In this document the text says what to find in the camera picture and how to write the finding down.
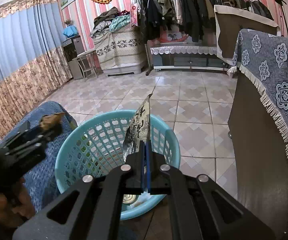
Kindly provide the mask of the person left hand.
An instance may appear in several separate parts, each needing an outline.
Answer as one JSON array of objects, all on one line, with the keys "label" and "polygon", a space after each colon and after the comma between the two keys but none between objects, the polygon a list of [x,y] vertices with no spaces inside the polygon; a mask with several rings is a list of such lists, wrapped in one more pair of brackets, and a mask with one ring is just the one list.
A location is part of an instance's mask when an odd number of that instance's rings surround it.
[{"label": "person left hand", "polygon": [[0,194],[0,223],[9,228],[21,226],[26,219],[30,219],[36,214],[24,183],[25,179],[23,177],[17,183],[18,195],[16,198],[20,203],[17,206],[13,206],[4,194]]}]

